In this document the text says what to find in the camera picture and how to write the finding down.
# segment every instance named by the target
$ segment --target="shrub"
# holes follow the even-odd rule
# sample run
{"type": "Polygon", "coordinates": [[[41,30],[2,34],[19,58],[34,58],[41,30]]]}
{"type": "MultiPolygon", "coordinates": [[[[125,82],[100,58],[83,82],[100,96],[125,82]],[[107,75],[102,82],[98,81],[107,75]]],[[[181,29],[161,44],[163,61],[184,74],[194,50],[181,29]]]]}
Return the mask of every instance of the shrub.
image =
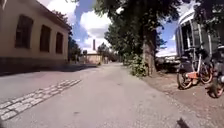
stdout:
{"type": "Polygon", "coordinates": [[[146,66],[143,62],[143,58],[139,55],[134,55],[129,65],[131,74],[137,77],[146,76],[146,66]]]}

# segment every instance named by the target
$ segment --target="bicycle wheel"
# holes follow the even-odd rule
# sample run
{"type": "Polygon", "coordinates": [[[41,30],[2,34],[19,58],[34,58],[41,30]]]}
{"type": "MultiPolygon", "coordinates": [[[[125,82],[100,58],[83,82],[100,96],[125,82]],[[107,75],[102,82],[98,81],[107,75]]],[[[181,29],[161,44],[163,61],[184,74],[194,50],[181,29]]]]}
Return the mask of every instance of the bicycle wheel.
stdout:
{"type": "Polygon", "coordinates": [[[177,84],[180,90],[185,90],[191,87],[193,79],[186,77],[186,71],[183,69],[178,69],[177,72],[177,84]]]}
{"type": "Polygon", "coordinates": [[[212,63],[203,64],[200,71],[200,80],[203,84],[208,84],[213,78],[213,65],[212,63]]]}

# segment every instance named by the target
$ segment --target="building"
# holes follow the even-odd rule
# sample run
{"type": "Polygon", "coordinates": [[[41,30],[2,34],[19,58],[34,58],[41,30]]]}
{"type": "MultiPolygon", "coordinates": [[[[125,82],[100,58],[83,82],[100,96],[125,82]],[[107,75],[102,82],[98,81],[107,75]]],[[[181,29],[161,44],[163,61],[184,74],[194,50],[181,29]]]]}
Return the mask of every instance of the building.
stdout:
{"type": "MultiPolygon", "coordinates": [[[[179,18],[176,29],[176,51],[179,57],[184,54],[184,50],[191,46],[199,46],[202,43],[211,56],[218,46],[218,38],[208,34],[201,25],[197,24],[194,16],[195,11],[192,8],[179,18]]],[[[218,28],[217,32],[219,32],[220,38],[224,40],[224,25],[219,24],[218,28]]]]}
{"type": "Polygon", "coordinates": [[[70,29],[36,0],[0,0],[0,71],[65,64],[70,29]]]}
{"type": "Polygon", "coordinates": [[[92,48],[90,50],[87,50],[87,55],[83,57],[85,63],[87,64],[102,64],[102,63],[108,63],[108,58],[103,57],[99,53],[97,53],[96,48],[96,40],[93,40],[92,48]]]}

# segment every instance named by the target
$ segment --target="street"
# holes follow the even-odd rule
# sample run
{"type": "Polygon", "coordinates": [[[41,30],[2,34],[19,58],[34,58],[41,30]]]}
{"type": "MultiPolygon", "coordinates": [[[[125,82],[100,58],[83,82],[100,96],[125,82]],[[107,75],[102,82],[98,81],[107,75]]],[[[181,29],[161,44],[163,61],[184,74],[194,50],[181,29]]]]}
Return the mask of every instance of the street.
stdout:
{"type": "Polygon", "coordinates": [[[215,128],[195,111],[129,75],[119,63],[77,72],[2,77],[0,103],[64,80],[80,82],[7,119],[5,127],[215,128]]]}

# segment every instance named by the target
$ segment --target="bicycle frame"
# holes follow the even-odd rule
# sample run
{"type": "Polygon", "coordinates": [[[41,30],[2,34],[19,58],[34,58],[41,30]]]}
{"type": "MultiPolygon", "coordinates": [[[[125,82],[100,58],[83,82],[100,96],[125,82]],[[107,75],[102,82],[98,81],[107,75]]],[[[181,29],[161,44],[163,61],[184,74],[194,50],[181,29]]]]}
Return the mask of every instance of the bicycle frame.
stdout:
{"type": "Polygon", "coordinates": [[[193,58],[193,61],[191,62],[191,65],[192,65],[192,69],[193,69],[193,72],[189,72],[186,74],[186,76],[188,78],[191,78],[191,79],[198,79],[198,74],[200,73],[200,70],[201,70],[201,65],[202,65],[202,54],[199,53],[199,57],[198,57],[198,65],[197,65],[197,70],[195,71],[195,63],[197,62],[196,59],[195,59],[195,56],[192,57],[193,58]]]}

